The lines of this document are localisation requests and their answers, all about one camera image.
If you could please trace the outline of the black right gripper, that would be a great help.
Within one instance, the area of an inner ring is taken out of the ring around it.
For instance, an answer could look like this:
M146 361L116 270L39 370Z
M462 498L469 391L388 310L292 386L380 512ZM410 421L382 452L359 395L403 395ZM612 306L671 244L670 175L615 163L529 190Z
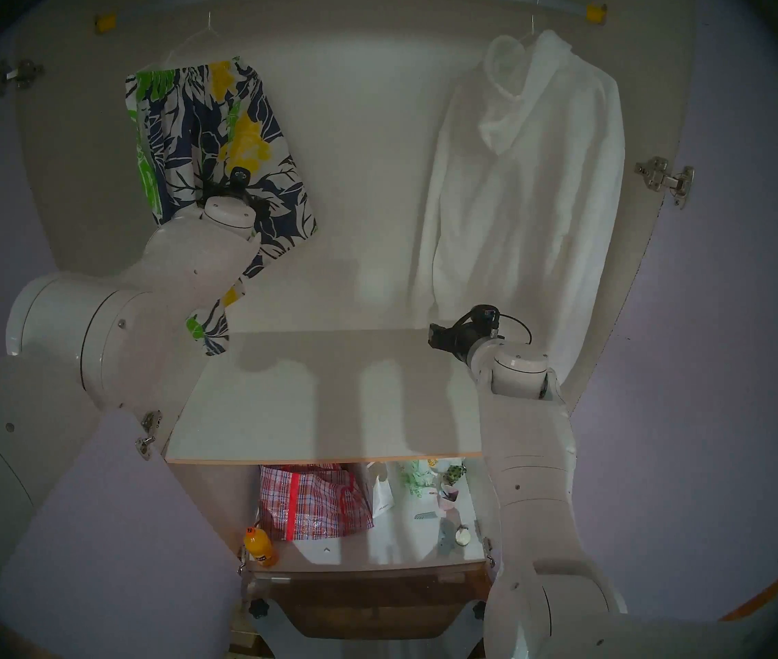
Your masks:
M428 345L452 354L463 363L470 363L471 355L483 341L499 337L500 317L500 309L495 306L473 306L452 326L431 323Z

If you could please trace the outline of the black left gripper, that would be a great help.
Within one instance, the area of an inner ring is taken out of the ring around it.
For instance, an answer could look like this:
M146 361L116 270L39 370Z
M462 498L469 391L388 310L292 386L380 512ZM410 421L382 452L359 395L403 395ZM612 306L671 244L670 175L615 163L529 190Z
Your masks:
M198 207L202 217L236 235L256 235L269 220L269 201L249 190L251 173L234 167L218 182L204 181Z

